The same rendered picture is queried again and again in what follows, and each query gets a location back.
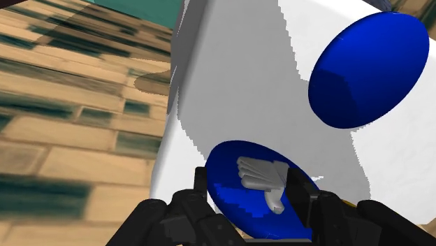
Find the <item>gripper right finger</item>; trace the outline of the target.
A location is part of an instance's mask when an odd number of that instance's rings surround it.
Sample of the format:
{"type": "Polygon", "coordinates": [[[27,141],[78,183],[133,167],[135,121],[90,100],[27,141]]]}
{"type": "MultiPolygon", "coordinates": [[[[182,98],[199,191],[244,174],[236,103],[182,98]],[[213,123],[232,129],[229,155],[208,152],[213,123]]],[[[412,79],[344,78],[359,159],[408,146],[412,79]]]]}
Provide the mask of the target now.
{"type": "Polygon", "coordinates": [[[436,238],[383,203],[351,205],[320,190],[299,168],[287,171],[286,196],[318,246],[436,246],[436,238]]]}

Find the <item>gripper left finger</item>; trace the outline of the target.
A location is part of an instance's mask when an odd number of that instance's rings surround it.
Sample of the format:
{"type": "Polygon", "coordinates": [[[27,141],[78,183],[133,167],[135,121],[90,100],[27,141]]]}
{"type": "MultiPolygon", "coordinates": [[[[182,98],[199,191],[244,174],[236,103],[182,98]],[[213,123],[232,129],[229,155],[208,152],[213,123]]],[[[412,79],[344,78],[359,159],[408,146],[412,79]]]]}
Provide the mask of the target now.
{"type": "Polygon", "coordinates": [[[197,167],[194,187],[171,202],[141,201],[106,246],[246,246],[230,221],[207,202],[206,168],[197,167]]]}

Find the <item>blue plate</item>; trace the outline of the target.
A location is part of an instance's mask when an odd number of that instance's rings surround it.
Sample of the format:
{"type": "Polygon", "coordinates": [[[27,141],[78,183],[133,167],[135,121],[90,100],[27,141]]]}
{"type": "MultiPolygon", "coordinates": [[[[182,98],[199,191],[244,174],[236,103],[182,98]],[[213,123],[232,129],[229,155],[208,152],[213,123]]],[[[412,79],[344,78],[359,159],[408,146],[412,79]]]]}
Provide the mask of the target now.
{"type": "Polygon", "coordinates": [[[283,161],[289,168],[299,168],[280,153],[257,143],[228,140],[218,144],[212,149],[205,167],[208,192],[221,212],[253,238],[310,239],[312,230],[303,226],[285,192],[281,198],[284,212],[277,215],[268,208],[264,191],[242,186],[238,175],[239,157],[283,161]]]}
{"type": "Polygon", "coordinates": [[[379,119],[415,86],[429,47],[425,25],[411,15],[380,12],[355,21],[314,65],[308,85],[312,111],[338,129],[379,119]]]}

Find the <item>grey fork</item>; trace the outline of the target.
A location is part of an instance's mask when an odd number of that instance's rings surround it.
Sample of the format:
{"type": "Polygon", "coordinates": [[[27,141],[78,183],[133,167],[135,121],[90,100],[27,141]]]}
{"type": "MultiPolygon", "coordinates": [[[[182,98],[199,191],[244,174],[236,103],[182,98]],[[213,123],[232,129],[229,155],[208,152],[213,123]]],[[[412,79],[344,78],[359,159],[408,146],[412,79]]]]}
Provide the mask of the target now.
{"type": "Polygon", "coordinates": [[[267,161],[251,157],[239,157],[238,175],[247,189],[264,191],[268,208],[275,214],[284,212],[281,202],[286,187],[289,165],[283,161],[267,161]]]}

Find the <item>white furniture piece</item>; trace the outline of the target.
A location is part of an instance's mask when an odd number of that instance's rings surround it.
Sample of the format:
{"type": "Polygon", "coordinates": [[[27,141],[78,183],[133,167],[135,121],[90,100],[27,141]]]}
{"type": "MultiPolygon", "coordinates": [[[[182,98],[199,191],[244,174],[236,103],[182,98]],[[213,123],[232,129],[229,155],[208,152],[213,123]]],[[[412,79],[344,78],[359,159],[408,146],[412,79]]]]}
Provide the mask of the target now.
{"type": "Polygon", "coordinates": [[[359,129],[325,125],[307,81],[323,49],[376,12],[363,0],[185,0],[171,41],[166,129],[150,195],[169,201],[225,140],[265,145],[317,185],[380,201],[416,224],[436,218],[436,41],[416,86],[359,129]]]}

